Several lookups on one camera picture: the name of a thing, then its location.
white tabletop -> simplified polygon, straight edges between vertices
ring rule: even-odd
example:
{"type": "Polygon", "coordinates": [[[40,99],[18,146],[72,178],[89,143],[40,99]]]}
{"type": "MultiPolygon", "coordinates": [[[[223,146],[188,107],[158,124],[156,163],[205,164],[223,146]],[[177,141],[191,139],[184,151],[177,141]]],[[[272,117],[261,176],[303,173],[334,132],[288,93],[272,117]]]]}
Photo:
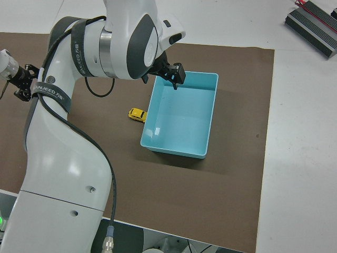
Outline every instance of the white tabletop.
{"type": "MultiPolygon", "coordinates": [[[[182,22],[183,43],[275,49],[256,252],[337,252],[337,56],[284,25],[294,0],[157,4],[182,22]]],[[[49,33],[63,16],[102,14],[102,0],[0,0],[0,32],[49,33]]]]}

white robotic arm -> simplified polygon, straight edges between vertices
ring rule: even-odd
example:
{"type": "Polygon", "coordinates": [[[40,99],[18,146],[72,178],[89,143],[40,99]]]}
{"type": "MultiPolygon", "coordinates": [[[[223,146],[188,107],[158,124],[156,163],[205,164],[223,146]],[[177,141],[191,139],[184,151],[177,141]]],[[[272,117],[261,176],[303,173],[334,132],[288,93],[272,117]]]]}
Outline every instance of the white robotic arm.
{"type": "MultiPolygon", "coordinates": [[[[169,65],[165,54],[185,36],[173,16],[158,17],[154,0],[104,3],[105,21],[67,17],[51,32],[26,124],[26,176],[1,253],[90,251],[114,175],[98,144],[66,120],[77,79],[101,76],[146,82],[147,74],[155,74],[175,89],[184,82],[182,65],[169,65]]],[[[0,63],[4,58],[11,59],[2,51],[0,63]]],[[[0,76],[28,93],[30,84],[16,83],[16,66],[6,61],[0,76]]],[[[31,82],[29,71],[23,73],[31,82]]],[[[110,228],[102,252],[112,252],[112,235],[110,228]]]]}

brown mat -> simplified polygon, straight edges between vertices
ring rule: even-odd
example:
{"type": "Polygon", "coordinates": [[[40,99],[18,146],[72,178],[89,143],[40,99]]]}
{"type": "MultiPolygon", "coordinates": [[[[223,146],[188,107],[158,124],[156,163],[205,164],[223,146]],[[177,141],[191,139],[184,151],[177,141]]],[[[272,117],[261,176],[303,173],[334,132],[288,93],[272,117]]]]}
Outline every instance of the brown mat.
{"type": "MultiPolygon", "coordinates": [[[[0,33],[0,49],[10,50],[20,65],[40,66],[47,37],[0,33]]],[[[185,70],[219,74],[204,160],[140,146],[143,124],[127,112],[147,109],[152,77],[148,84],[116,80],[113,93],[103,99],[80,80],[69,120],[101,145],[114,166],[118,220],[255,252],[274,51],[177,44],[167,55],[185,70]]],[[[109,79],[89,81],[100,94],[111,85],[109,79]]],[[[0,189],[18,192],[26,169],[22,132],[29,106],[12,95],[14,90],[9,87],[0,101],[0,189]]],[[[110,198],[107,217],[111,205],[110,198]]]]}

rectangular tray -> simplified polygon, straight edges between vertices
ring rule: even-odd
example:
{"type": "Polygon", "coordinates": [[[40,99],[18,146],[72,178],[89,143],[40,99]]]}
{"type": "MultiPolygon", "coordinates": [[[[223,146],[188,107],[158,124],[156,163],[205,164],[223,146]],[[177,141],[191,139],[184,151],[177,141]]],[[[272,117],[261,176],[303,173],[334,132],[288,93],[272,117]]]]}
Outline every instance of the rectangular tray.
{"type": "Polygon", "coordinates": [[[169,81],[156,77],[141,146],[205,158],[218,78],[215,73],[186,71],[184,84],[174,90],[169,81]]]}

toy car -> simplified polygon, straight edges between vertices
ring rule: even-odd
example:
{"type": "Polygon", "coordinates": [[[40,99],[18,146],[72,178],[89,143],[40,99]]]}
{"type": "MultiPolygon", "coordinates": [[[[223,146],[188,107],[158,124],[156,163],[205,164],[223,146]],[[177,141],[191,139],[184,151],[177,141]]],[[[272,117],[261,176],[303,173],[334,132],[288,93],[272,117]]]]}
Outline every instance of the toy car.
{"type": "Polygon", "coordinates": [[[146,120],[146,116],[147,116],[147,112],[138,109],[138,108],[132,108],[129,112],[128,112],[128,117],[136,120],[136,121],[141,121],[143,123],[145,123],[146,120]]]}

